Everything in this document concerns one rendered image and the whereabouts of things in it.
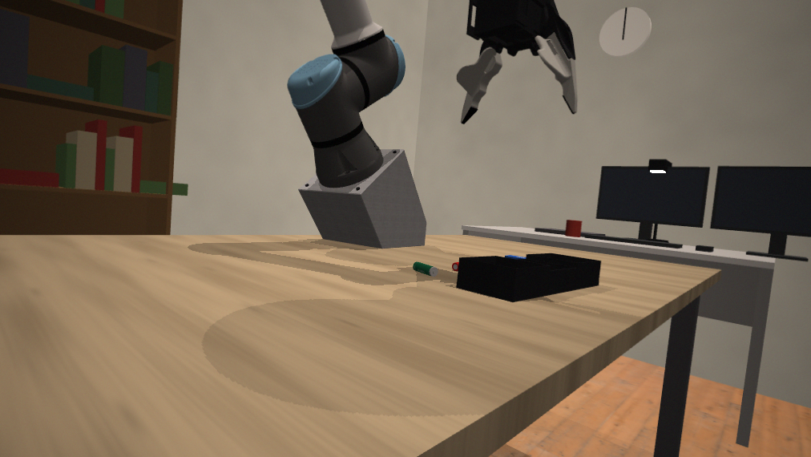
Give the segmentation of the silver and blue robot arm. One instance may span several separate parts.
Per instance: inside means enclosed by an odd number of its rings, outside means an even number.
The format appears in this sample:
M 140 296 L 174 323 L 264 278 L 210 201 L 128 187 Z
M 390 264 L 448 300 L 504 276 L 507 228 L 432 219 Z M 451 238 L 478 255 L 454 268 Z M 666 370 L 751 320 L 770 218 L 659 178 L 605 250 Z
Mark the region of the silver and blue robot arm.
M 334 35 L 333 54 L 299 67 L 287 86 L 313 146 L 318 180 L 342 188 L 382 166 L 381 150 L 359 112 L 401 84 L 406 62 L 399 44 L 371 20 L 366 0 L 321 4 Z

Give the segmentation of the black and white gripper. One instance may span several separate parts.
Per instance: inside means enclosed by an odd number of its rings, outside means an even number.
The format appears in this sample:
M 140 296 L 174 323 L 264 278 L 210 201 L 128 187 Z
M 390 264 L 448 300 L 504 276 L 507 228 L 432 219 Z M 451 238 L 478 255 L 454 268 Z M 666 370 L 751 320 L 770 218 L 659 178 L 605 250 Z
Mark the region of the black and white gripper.
M 474 27 L 471 26 L 473 6 L 476 7 Z M 571 113 L 577 112 L 573 36 L 551 0 L 470 0 L 466 34 L 484 42 L 477 62 L 461 67 L 457 73 L 458 83 L 467 91 L 462 124 L 478 110 L 490 80 L 502 68 L 503 47 L 511 56 L 526 49 L 538 51 L 541 60 L 561 83 L 563 98 Z

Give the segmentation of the green battery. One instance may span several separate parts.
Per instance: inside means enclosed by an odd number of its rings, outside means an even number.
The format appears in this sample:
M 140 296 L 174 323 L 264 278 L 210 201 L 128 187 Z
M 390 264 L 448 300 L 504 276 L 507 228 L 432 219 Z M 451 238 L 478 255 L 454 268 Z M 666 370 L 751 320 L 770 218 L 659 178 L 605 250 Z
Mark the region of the green battery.
M 424 273 L 424 274 L 432 276 L 432 277 L 435 277 L 438 274 L 438 269 L 436 267 L 433 267 L 431 265 L 426 265 L 426 264 L 423 264 L 421 262 L 415 262 L 413 264 L 413 269 L 415 271 L 418 271 L 420 273 Z

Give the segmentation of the black rack of bins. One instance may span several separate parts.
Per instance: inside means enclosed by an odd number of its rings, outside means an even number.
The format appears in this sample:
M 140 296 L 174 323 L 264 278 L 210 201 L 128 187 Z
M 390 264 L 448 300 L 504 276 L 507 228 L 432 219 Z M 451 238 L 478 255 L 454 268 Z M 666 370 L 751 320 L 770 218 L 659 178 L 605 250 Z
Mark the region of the black rack of bins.
M 516 302 L 599 285 L 601 261 L 555 253 L 459 257 L 456 288 Z

